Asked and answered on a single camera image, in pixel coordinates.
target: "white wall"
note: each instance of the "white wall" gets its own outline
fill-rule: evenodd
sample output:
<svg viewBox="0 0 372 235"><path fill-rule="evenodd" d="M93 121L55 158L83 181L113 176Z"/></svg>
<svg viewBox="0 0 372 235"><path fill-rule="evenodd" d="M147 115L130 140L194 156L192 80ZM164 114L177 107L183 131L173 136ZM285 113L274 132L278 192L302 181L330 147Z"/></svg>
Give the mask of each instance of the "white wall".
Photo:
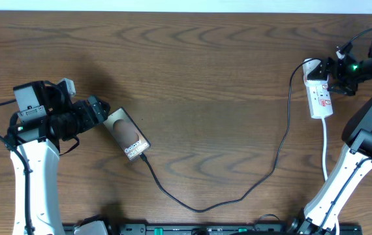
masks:
<svg viewBox="0 0 372 235"><path fill-rule="evenodd" d="M0 10L372 14L372 0L0 0Z"/></svg>

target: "tabletop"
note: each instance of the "tabletop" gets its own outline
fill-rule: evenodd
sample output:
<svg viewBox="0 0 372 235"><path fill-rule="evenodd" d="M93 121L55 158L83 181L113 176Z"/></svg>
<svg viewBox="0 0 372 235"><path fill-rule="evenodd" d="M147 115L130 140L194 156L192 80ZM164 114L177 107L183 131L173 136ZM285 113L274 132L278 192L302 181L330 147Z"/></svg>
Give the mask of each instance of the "tabletop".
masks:
<svg viewBox="0 0 372 235"><path fill-rule="evenodd" d="M147 156L163 186L206 208L241 197L268 174L287 126L288 83L308 57L372 27L372 15L191 14L139 12L0 12L0 102L14 86L70 78L74 100L89 95L123 106L151 142ZM354 43L367 57L372 33ZM328 169L341 132L372 96L332 94ZM0 107L4 135L16 104ZM193 213L164 195L142 161L130 163L103 126L79 134L61 157L61 218L75 223L102 213L148 223L254 223L265 213L295 216L323 184L322 125L311 119L302 72L293 81L290 132L274 174L246 199ZM67 149L73 142L62 142ZM14 222L14 171L0 143L0 234ZM372 234L372 171L339 215Z"/></svg>

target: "white power strip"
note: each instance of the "white power strip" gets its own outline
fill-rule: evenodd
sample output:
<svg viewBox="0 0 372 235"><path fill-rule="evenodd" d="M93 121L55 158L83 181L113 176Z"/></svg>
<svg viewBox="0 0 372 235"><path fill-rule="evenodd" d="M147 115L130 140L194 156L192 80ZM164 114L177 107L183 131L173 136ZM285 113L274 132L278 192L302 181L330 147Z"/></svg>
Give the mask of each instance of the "white power strip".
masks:
<svg viewBox="0 0 372 235"><path fill-rule="evenodd" d="M308 80L308 74L317 67L319 60L312 60L303 64L303 82L308 94L309 111L311 117L321 119L332 114L330 92L328 92L328 78L326 81Z"/></svg>

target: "wooden table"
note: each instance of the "wooden table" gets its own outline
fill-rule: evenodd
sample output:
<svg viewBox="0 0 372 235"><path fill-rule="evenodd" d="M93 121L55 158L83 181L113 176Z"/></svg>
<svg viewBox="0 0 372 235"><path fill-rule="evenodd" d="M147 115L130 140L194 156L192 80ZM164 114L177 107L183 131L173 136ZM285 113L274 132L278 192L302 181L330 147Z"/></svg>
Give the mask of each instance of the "wooden table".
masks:
<svg viewBox="0 0 372 235"><path fill-rule="evenodd" d="M0 12L0 102L35 80L74 80L77 99L96 94L124 106L149 138L161 183L180 200L206 208L239 198L272 166L286 129L288 80L307 57L372 27L372 16L327 14L171 14ZM367 56L372 33L355 42ZM274 175L244 201L190 212L155 185L142 161L129 163L107 130L80 134L61 158L58 191L65 223L105 213L149 223L253 223L265 213L296 215L323 184L321 122L311 119L302 73L292 93L291 127ZM328 168L349 118L372 96L333 94ZM16 104L0 108L5 134ZM73 143L62 143L62 149ZM0 143L0 234L14 222L14 172ZM340 213L372 234L372 172Z"/></svg>

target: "power outlet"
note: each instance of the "power outlet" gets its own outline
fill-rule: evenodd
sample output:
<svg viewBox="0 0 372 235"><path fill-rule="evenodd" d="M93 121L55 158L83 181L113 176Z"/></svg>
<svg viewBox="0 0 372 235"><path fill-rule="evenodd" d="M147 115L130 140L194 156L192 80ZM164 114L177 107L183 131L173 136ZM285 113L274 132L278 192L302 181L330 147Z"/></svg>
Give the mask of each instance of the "power outlet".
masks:
<svg viewBox="0 0 372 235"><path fill-rule="evenodd" d="M308 80L307 75L319 65L319 60L303 64L303 82L308 95L309 111L311 117L321 119L333 114L330 92L328 92L328 79L326 81Z"/></svg>

